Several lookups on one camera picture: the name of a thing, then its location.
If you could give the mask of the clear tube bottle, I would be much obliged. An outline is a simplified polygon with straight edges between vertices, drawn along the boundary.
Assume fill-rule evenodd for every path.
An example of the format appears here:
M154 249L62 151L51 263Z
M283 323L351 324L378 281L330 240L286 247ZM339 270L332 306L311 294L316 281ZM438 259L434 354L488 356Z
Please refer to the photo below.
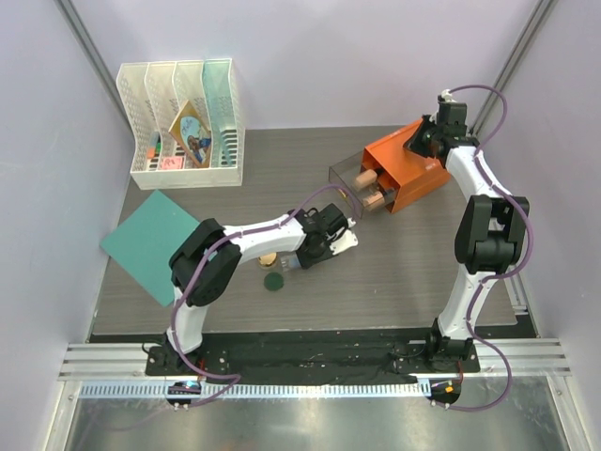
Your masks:
M295 253L285 254L280 257L280 266L283 272L301 270L301 262Z

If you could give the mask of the clear drawer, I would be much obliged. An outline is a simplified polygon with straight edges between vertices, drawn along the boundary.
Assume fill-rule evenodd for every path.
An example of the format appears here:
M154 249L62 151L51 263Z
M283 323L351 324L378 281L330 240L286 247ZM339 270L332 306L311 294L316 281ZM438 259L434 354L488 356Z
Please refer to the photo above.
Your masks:
M381 167L372 168L362 162L361 152L331 165L328 180L339 185L339 193L357 218L377 210L390 210L398 192L385 179Z

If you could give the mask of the round BB cream bottle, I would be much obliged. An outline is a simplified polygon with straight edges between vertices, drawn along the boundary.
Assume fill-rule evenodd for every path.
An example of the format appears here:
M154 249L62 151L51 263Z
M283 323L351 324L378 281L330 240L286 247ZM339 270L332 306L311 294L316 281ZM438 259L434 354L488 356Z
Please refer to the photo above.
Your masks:
M362 200L362 205L366 210L372 211L385 207L394 202L396 191L376 191L366 196Z

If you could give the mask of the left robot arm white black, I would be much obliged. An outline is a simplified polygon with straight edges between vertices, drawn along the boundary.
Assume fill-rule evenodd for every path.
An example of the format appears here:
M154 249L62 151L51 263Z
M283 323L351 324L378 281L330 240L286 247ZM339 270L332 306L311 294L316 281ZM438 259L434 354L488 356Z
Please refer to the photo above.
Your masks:
M208 306L223 295L238 266L284 254L292 268L307 270L356 246L355 225L333 204L254 225L201 222L169 260L176 304L166 331L168 365L181 375L198 368Z

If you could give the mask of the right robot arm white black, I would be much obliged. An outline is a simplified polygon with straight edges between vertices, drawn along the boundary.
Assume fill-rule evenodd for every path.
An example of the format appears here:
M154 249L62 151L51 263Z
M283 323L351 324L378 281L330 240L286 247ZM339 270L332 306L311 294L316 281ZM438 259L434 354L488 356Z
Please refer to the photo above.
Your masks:
M458 274L423 351L429 367L451 371L470 359L475 322L489 291L521 259L530 204L511 195L488 167L479 141L468 134L467 105L450 94L440 94L438 105L434 115L423 116L406 148L438 160L467 201L455 234Z

